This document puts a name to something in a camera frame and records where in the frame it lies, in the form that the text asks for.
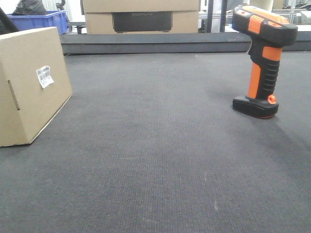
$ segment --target scanner grip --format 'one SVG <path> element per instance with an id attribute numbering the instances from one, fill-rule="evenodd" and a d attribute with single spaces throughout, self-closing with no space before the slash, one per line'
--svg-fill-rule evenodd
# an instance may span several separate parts
<path id="1" fill-rule="evenodd" d="M 252 38 L 252 45 L 248 51 L 253 61 L 248 97 L 267 100 L 274 104 L 273 92 L 276 86 L 282 48 L 257 38 Z"/>

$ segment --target white wall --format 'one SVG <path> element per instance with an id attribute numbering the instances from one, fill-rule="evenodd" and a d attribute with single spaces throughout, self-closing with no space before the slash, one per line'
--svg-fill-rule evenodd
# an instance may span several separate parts
<path id="1" fill-rule="evenodd" d="M 80 0 L 67 0 L 71 8 L 72 21 L 84 22 L 85 17 L 81 14 Z"/>
<path id="2" fill-rule="evenodd" d="M 0 7 L 6 14 L 11 14 L 16 8 L 19 0 L 0 0 Z"/>

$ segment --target barcode label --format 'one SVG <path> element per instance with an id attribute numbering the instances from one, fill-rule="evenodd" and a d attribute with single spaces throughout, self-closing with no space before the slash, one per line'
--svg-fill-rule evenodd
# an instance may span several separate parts
<path id="1" fill-rule="evenodd" d="M 51 75 L 50 75 L 50 67 L 49 66 L 45 66 L 45 67 L 42 67 L 41 69 L 38 69 L 37 70 L 37 76 L 38 76 L 39 82 L 41 84 L 41 87 L 43 89 L 54 82 Z"/>

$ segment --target black bag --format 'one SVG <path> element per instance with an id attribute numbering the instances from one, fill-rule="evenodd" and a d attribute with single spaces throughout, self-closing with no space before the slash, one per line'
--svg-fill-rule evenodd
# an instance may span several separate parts
<path id="1" fill-rule="evenodd" d="M 13 16 L 45 16 L 48 12 L 42 0 L 20 0 Z"/>

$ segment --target orange and black barcode scanner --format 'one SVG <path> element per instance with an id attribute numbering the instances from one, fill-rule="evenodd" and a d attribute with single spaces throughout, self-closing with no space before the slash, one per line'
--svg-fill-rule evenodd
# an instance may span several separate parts
<path id="1" fill-rule="evenodd" d="M 253 117 L 273 117 L 278 110 L 273 92 L 282 48 L 296 41 L 297 26 L 269 11 L 239 5 L 233 12 L 232 28 L 251 37 L 248 54 L 253 61 L 248 94 L 234 98 L 233 109 Z"/>

